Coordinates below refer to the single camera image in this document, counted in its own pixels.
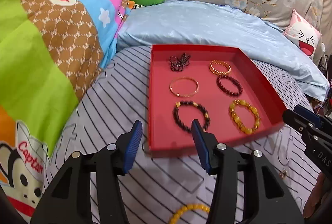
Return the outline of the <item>person's right hand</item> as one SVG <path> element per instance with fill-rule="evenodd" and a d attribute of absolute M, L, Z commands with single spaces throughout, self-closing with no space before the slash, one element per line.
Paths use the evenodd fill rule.
<path fill-rule="evenodd" d="M 313 215 L 316 205 L 323 198 L 323 183 L 325 179 L 326 176 L 322 172 L 320 172 L 317 177 L 317 182 L 314 188 L 312 189 L 311 194 L 308 197 L 308 200 L 304 206 L 303 210 L 304 218 L 310 218 L 311 215 Z"/>

